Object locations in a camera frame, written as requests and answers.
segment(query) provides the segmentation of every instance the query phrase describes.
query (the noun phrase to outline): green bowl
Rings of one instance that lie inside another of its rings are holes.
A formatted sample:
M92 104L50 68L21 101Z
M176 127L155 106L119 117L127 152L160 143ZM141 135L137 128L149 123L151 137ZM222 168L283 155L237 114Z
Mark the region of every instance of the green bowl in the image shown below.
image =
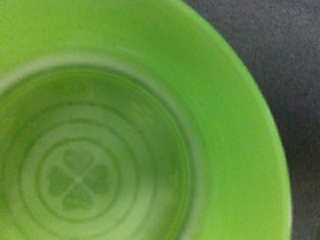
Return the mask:
M0 3L0 240L288 240L286 158L178 0Z

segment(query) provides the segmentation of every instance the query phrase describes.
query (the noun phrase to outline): clover emblem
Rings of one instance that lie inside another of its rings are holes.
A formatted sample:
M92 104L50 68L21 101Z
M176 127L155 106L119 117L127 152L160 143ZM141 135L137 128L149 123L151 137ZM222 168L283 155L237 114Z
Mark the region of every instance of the clover emblem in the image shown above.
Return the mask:
M49 193L61 198L67 211L90 210L97 196L108 193L107 166L95 164L88 151L68 150L63 155L64 166L54 166L48 174Z

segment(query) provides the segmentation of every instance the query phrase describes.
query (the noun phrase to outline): heart-shaped leaf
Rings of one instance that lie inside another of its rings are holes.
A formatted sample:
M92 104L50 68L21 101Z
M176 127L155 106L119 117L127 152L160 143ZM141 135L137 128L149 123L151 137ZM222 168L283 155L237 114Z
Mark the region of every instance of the heart-shaped leaf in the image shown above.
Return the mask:
M73 179L65 174L65 172L55 166L49 172L49 193L54 197L59 197L73 183Z
M83 183L95 194L105 195L109 190L108 176L108 168L104 165L97 165L85 176Z
M64 163L77 176L82 175L93 164L93 156L87 152L66 151L64 154Z
M77 184L64 198L63 207L68 211L89 210L94 202L87 190Z

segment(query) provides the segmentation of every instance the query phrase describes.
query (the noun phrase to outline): plastic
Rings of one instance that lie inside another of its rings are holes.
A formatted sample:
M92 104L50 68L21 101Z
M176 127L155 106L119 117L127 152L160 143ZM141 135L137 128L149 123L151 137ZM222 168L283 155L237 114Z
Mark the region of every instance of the plastic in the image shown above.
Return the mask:
M289 240L286 158L180 1L0 3L0 240Z

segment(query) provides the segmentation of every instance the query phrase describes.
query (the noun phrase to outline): gray surface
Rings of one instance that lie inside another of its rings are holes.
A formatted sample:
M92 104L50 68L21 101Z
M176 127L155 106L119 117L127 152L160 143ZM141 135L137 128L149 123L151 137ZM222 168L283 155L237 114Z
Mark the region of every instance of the gray surface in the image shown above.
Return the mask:
M271 108L290 172L292 239L320 240L320 1L185 2L229 42Z

